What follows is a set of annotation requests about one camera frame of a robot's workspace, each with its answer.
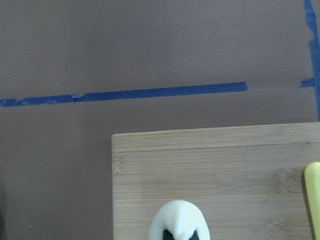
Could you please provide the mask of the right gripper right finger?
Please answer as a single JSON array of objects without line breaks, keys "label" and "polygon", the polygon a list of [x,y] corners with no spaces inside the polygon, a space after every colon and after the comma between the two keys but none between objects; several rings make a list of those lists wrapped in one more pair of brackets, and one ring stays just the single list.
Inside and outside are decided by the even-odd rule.
[{"label": "right gripper right finger", "polygon": [[191,238],[189,240],[199,240],[199,235],[196,230],[194,231],[193,235],[191,236]]}]

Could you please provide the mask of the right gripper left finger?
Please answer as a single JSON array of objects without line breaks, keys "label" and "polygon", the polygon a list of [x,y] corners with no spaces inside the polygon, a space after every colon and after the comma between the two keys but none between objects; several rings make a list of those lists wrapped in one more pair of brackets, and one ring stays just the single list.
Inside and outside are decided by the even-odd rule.
[{"label": "right gripper left finger", "polygon": [[165,229],[162,233],[162,239],[163,240],[174,240],[174,237],[169,230]]}]

